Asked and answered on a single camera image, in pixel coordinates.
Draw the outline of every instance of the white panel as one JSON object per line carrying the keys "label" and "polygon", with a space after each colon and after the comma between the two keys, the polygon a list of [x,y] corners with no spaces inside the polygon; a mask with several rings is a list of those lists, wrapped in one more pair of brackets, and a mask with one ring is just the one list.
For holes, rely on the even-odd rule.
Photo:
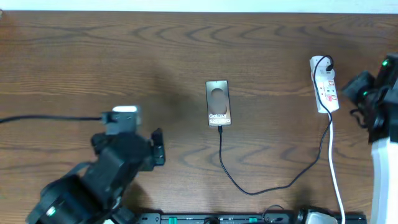
{"label": "white panel", "polygon": [[398,0],[0,0],[3,10],[398,14]]}

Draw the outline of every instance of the black power cord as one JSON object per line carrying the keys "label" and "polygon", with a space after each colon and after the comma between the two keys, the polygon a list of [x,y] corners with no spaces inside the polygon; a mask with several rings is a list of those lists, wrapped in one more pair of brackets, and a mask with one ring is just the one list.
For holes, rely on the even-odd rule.
{"label": "black power cord", "polygon": [[317,81],[316,81],[316,79],[315,79],[315,75],[316,75],[316,72],[317,72],[318,65],[319,65],[319,63],[320,63],[324,58],[326,58],[326,57],[328,57],[328,58],[330,59],[330,61],[331,61],[331,64],[330,64],[329,66],[327,66],[326,71],[330,71],[330,70],[333,69],[334,63],[333,63],[332,57],[331,57],[330,55],[323,56],[323,57],[317,62],[317,64],[315,65],[315,69],[314,69],[314,71],[313,71],[313,80],[314,80],[315,89],[316,89],[316,91],[317,91],[317,96],[318,96],[319,103],[320,103],[321,106],[328,112],[328,114],[329,114],[329,116],[330,116],[330,121],[329,121],[329,124],[328,124],[328,126],[326,127],[325,131],[323,132],[323,135],[322,135],[322,138],[321,138],[321,142],[320,142],[320,145],[319,145],[319,151],[318,151],[318,156],[317,156],[317,158],[316,158],[309,166],[307,166],[303,171],[301,171],[301,172],[291,181],[291,183],[289,183],[288,185],[280,186],[280,187],[273,187],[273,188],[269,188],[269,189],[265,189],[265,190],[260,190],[260,191],[258,191],[258,192],[253,192],[253,193],[250,193],[250,192],[247,192],[247,191],[243,190],[243,189],[235,182],[235,180],[231,177],[231,175],[228,173],[228,171],[226,170],[226,168],[225,168],[225,166],[224,166],[224,164],[223,164],[223,159],[221,158],[221,143],[223,142],[223,127],[222,127],[222,126],[218,126],[218,132],[219,132],[219,134],[220,134],[220,164],[221,164],[221,167],[223,168],[224,172],[225,172],[226,175],[229,177],[229,179],[232,181],[232,183],[233,183],[242,193],[244,193],[244,194],[246,194],[246,195],[254,196],[254,195],[259,195],[259,194],[263,194],[263,193],[266,193],[266,192],[270,192],[270,191],[273,191],[273,190],[286,189],[286,188],[290,187],[291,185],[293,185],[294,182],[295,182],[299,177],[301,177],[307,170],[309,170],[312,166],[314,166],[314,165],[318,162],[318,160],[319,160],[319,158],[320,158],[320,156],[321,156],[323,140],[324,140],[324,138],[325,138],[325,136],[326,136],[326,134],[327,134],[327,132],[328,132],[328,130],[329,130],[329,127],[330,127],[331,122],[333,121],[333,119],[332,119],[332,117],[331,117],[330,111],[329,111],[328,108],[326,108],[326,106],[323,105],[323,103],[322,103],[322,100],[321,100],[321,98],[320,98],[320,96],[319,96],[319,92],[318,92]]}
{"label": "black power cord", "polygon": [[101,117],[74,117],[74,116],[54,116],[54,115],[22,115],[12,116],[8,118],[0,119],[0,124],[7,123],[10,121],[18,121],[22,119],[52,119],[59,121],[101,121]]}

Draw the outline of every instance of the power strip socket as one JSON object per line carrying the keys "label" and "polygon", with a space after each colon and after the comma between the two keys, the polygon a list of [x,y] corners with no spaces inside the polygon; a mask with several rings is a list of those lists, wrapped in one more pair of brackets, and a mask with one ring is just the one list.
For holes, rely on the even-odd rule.
{"label": "power strip socket", "polygon": [[325,57],[322,59],[322,61],[319,63],[317,67],[317,75],[315,77],[316,80],[313,79],[313,74],[314,74],[314,69],[319,60],[323,56],[314,56],[310,60],[310,66],[311,66],[311,79],[313,82],[313,88],[315,91],[315,99],[317,101],[317,107],[318,107],[318,112],[319,113],[327,113],[327,111],[321,106],[319,103],[318,95],[317,95],[317,89],[315,88],[315,82],[317,83],[318,87],[318,92],[319,92],[319,97],[322,101],[322,104],[328,108],[330,112],[336,111],[339,106],[338,106],[338,100],[337,100],[337,91],[336,91],[336,86],[335,86],[335,70],[332,69],[331,71],[326,71],[327,66],[331,64],[330,59],[328,57]]}

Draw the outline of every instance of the power strip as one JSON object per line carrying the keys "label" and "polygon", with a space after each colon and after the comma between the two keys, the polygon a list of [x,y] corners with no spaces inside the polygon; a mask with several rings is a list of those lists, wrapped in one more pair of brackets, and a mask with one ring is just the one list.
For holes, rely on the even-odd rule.
{"label": "power strip", "polygon": [[[318,61],[322,58],[322,56],[314,56],[310,60],[311,66],[311,79],[312,82],[317,82],[319,97],[322,101],[322,104],[328,108],[330,112],[333,112],[339,108],[338,106],[338,99],[337,99],[337,91],[335,86],[335,70],[332,69],[331,71],[326,71],[327,66],[331,64],[329,58],[324,58],[319,63],[317,67],[317,75],[316,80],[313,79],[313,73],[315,66],[317,65]],[[317,107],[319,113],[327,113],[327,111],[321,106],[319,103],[319,99],[317,96],[317,90],[315,89],[315,83],[313,84],[314,91],[315,91],[315,99],[317,101]]]}

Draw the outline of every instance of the wood grain surface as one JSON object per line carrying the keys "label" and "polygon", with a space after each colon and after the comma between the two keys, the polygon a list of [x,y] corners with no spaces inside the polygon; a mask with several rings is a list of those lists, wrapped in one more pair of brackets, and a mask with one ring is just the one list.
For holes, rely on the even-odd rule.
{"label": "wood grain surface", "polygon": [[[272,204],[337,210],[324,146],[291,188],[243,195],[218,160],[207,124],[205,82],[229,81],[233,125],[223,160],[248,191],[288,184],[314,160],[327,116],[317,113],[309,59],[330,54],[341,88],[362,70],[377,74],[398,50],[398,16],[5,12],[0,21],[0,117],[97,116],[141,105],[141,133],[164,130],[167,162],[140,173],[124,203],[133,210],[261,212]],[[368,134],[340,95],[335,167],[347,211],[370,215]],[[0,128],[0,223],[23,223],[40,190],[75,164],[94,160],[96,122],[19,121]]]}

